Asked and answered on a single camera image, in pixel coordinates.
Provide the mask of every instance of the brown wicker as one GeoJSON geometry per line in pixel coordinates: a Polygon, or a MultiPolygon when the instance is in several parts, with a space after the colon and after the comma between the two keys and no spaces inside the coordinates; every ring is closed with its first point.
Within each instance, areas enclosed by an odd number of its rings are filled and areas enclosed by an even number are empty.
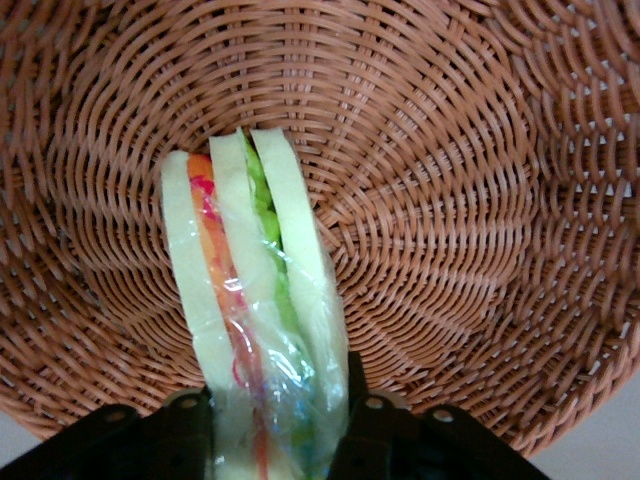
{"type": "Polygon", "coordinates": [[[525,454],[640,359],[637,0],[0,2],[0,409],[200,385],[158,162],[295,139],[374,386],[525,454]]]}

